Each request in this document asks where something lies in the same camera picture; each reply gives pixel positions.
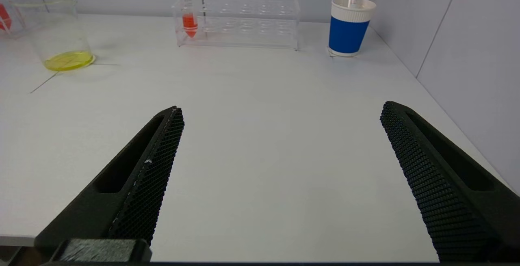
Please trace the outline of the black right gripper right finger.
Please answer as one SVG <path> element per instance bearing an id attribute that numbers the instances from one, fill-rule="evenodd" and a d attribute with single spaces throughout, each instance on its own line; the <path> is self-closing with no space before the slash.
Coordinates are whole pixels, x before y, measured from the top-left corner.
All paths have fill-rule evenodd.
<path id="1" fill-rule="evenodd" d="M 388 101 L 381 123 L 439 261 L 517 264 L 519 196 L 411 108 Z"/>

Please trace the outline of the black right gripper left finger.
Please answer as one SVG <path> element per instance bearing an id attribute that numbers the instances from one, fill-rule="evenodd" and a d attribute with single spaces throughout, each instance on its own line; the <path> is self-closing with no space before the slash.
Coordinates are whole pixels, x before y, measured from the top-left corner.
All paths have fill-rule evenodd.
<path id="1" fill-rule="evenodd" d="M 183 130 L 179 107 L 153 116 L 37 235 L 43 264 L 149 262 Z"/>

